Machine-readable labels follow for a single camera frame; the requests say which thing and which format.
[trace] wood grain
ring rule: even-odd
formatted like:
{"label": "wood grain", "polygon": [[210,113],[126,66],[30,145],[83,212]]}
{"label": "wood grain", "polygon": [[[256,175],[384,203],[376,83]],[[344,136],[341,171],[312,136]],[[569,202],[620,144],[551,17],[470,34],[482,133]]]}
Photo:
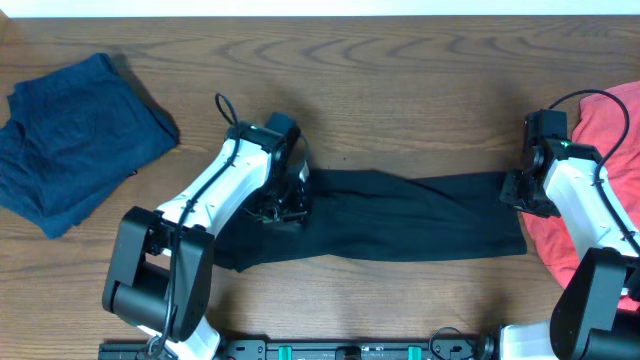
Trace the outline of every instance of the wood grain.
{"label": "wood grain", "polygon": [[[407,177],[507,169],[523,116],[582,88],[640,77],[633,17],[12,20],[0,91],[113,56],[145,99],[173,115],[181,145],[128,179],[61,239],[0,209],[0,351],[7,359],[90,359],[104,339],[142,333],[102,310],[117,225],[154,208],[217,155],[225,124],[294,115],[315,166]],[[576,103],[566,106],[577,119]],[[0,118],[7,119],[6,103]],[[549,317],[561,292],[526,256],[438,263],[320,257],[214,268],[208,317],[219,329],[282,338],[426,337]]]}

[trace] dark blue fabric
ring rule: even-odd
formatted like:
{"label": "dark blue fabric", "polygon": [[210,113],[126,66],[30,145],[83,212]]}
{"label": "dark blue fabric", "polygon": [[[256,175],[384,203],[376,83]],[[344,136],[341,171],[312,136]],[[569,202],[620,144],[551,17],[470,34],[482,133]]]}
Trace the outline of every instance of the dark blue fabric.
{"label": "dark blue fabric", "polygon": [[87,218],[129,174],[178,142],[106,54],[15,85],[0,129],[0,206],[49,238]]}

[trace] white wall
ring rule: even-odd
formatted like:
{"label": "white wall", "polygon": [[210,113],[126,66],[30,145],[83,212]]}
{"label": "white wall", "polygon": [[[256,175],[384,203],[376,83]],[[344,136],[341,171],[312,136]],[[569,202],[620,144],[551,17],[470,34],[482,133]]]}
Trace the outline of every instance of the white wall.
{"label": "white wall", "polygon": [[0,9],[9,17],[630,15],[640,0],[0,0]]}

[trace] brown tabletop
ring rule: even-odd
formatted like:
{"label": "brown tabletop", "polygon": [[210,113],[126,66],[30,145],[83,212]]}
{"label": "brown tabletop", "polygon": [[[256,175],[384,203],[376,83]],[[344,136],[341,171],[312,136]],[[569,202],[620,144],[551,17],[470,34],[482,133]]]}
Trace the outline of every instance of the brown tabletop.
{"label": "brown tabletop", "polygon": [[[218,154],[220,91],[240,116],[294,115],[316,165],[406,177],[503,170],[523,116],[583,88],[640,77],[632,17],[79,19],[0,23],[0,90],[107,52],[170,112],[181,145],[47,240],[0,209],[0,358],[90,359],[145,335],[102,309],[120,218],[153,209]],[[577,103],[565,105],[577,120]],[[0,118],[9,117],[6,102]],[[420,338],[547,319],[561,292],[529,254],[433,263],[331,256],[213,269],[208,318],[273,339]]]}

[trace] green connector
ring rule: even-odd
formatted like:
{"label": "green connector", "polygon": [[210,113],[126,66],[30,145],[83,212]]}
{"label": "green connector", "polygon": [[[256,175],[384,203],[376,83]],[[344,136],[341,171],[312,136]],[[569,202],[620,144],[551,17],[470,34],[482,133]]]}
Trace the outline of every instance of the green connector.
{"label": "green connector", "polygon": [[409,360],[422,360],[422,348],[419,346],[409,346]]}
{"label": "green connector", "polygon": [[293,349],[291,349],[291,346],[280,346],[278,348],[278,360],[293,360]]}

